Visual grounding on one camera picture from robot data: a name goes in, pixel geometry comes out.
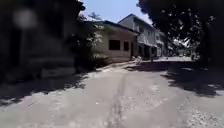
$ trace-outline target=asphalt road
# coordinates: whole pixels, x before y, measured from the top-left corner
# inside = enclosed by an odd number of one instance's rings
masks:
[[[197,88],[186,89],[193,69],[182,67],[187,75],[168,71],[180,67],[169,58],[139,64],[108,66],[88,73],[79,84],[67,88],[24,95],[17,102],[0,107],[2,128],[224,128],[224,92],[216,95]],[[178,81],[179,77],[189,78]],[[47,83],[72,84],[51,79]]]

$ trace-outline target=foliage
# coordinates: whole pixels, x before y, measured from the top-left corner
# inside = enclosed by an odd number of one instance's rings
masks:
[[[91,13],[91,18],[95,17],[95,13]],[[79,33],[70,36],[66,40],[66,44],[75,57],[75,67],[82,67],[92,70],[100,65],[105,65],[105,62],[100,58],[95,58],[93,47],[101,42],[99,36],[101,31],[105,31],[105,27],[101,21],[88,21],[84,15],[78,17]]]
[[[199,53],[209,58],[209,29],[215,21],[215,5],[210,0],[139,0],[137,5],[147,13],[153,25],[170,40],[200,42]]]
[[[93,21],[101,21],[100,15],[96,14],[95,12],[92,12],[88,15]]]

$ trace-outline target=building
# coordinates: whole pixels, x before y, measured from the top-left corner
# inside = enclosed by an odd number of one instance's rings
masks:
[[[110,63],[131,60],[133,42],[140,33],[110,21],[97,22],[97,25],[103,29],[97,32],[99,39],[94,52],[106,55]]]
[[[157,57],[162,57],[166,55],[166,48],[165,48],[165,34],[162,33],[160,30],[156,30],[156,46],[157,46]]]
[[[154,57],[157,54],[156,31],[150,24],[138,18],[134,14],[130,14],[118,24],[138,31],[140,35],[133,45],[134,56],[142,56],[145,59]]]

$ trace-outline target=street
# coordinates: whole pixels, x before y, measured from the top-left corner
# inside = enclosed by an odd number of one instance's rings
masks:
[[[71,85],[65,89],[57,86],[15,94],[18,90],[10,88],[11,96],[0,99],[0,126],[224,128],[222,76],[219,82],[207,69],[184,67],[187,60],[176,57],[108,66],[83,74],[75,87],[73,77],[36,83]]]

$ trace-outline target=sky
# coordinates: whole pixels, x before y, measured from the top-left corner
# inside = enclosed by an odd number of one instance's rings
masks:
[[[141,12],[140,8],[136,6],[138,0],[81,0],[86,7],[82,12],[88,16],[91,12],[99,14],[102,20],[109,20],[117,23],[129,14],[133,13],[142,18],[144,21],[151,24],[148,15]]]

